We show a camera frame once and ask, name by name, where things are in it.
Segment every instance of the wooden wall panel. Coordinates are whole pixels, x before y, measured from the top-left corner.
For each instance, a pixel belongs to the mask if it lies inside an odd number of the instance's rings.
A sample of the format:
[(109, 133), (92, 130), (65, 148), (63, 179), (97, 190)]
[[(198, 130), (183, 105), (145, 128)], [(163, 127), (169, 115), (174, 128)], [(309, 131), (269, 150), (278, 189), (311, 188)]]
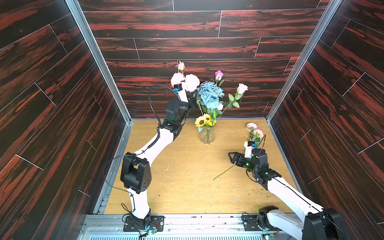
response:
[(324, 9), (223, 11), (220, 36), (310, 35), (323, 11)]
[(51, 23), (51, 27), (67, 53), (84, 40), (71, 13)]
[(0, 239), (75, 239), (125, 122), (64, 0), (0, 8)]
[(83, 11), (172, 11), (172, 0), (80, 0)]
[(355, 152), (360, 152), (383, 137), (383, 134), (343, 99), (308, 62), (296, 81), (309, 93)]
[(349, 21), (332, 48), (384, 84), (384, 64), (380, 60), (384, 56), (383, 33)]
[(62, 0), (5, 1), (1, 6), (0, 48), (70, 13)]
[(0, 169), (40, 127), (55, 106), (32, 84), (0, 111)]
[(262, 37), (255, 57), (295, 57), (299, 56), (307, 44), (309, 36)]
[(84, 12), (97, 38), (216, 37), (217, 12)]
[(174, 0), (175, 11), (202, 11), (202, 10), (267, 10), (267, 9), (298, 9), (316, 8), (317, 0)]
[(140, 59), (253, 58), (260, 37), (137, 38)]
[(50, 26), (0, 49), (0, 109), (65, 55)]

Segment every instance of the yellow sunflower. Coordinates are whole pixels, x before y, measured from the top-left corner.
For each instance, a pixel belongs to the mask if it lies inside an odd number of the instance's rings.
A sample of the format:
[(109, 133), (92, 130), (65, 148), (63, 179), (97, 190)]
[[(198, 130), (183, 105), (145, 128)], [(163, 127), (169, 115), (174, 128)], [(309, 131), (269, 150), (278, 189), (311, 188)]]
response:
[(196, 124), (196, 127), (202, 127), (206, 124), (206, 122), (207, 122), (207, 118), (205, 116), (200, 116), (196, 118), (195, 124)]
[(211, 115), (207, 114), (207, 113), (204, 113), (203, 114), (203, 117), (205, 117), (207, 119), (207, 122), (210, 122), (211, 121)]

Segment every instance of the mounting plate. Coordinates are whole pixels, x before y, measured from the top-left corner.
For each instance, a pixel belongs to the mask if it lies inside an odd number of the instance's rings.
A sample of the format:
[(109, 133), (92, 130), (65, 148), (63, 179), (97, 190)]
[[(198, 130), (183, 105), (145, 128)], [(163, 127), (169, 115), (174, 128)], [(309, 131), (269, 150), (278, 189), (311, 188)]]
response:
[[(154, 229), (157, 227), (158, 227), (158, 229), (157, 229), (158, 232), (162, 232), (164, 230), (164, 216), (157, 216), (157, 215), (151, 216), (151, 224), (149, 225), (149, 229)], [(125, 218), (123, 231), (124, 232), (138, 232), (139, 231), (137, 228), (135, 228), (133, 226), (133, 220), (130, 217), (130, 215), (127, 215), (127, 217)]]
[[(261, 230), (257, 224), (257, 216), (258, 215), (243, 215), (243, 225), (246, 232)], [(277, 231), (277, 228), (272, 227), (268, 231)]]

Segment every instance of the pink rose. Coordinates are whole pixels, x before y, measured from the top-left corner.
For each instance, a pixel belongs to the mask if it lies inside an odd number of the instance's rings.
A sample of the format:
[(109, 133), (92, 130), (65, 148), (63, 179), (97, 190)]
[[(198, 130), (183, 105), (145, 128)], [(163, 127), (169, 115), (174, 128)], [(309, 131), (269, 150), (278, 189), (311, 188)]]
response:
[(260, 129), (255, 129), (252, 133), (255, 137), (258, 137), (260, 139), (264, 136), (263, 131), (261, 131)]
[(185, 77), (182, 73), (175, 73), (173, 74), (173, 77), (170, 79), (170, 83), (172, 84), (172, 86), (174, 86), (175, 84), (179, 84), (184, 80), (185, 80)]
[(220, 70), (217, 70), (215, 73), (215, 79), (216, 81), (220, 81), (220, 79), (224, 76), (224, 73), (222, 73)]
[(185, 66), (184, 66), (184, 63), (183, 62), (179, 62), (179, 64), (177, 65), (177, 67), (179, 68), (179, 70), (183, 71)]
[(200, 80), (193, 74), (188, 74), (185, 76), (185, 89), (189, 92), (196, 90), (197, 86), (200, 84)]
[(248, 86), (242, 83), (239, 83), (239, 87), (237, 87), (237, 93), (243, 94), (246, 90), (248, 90)]

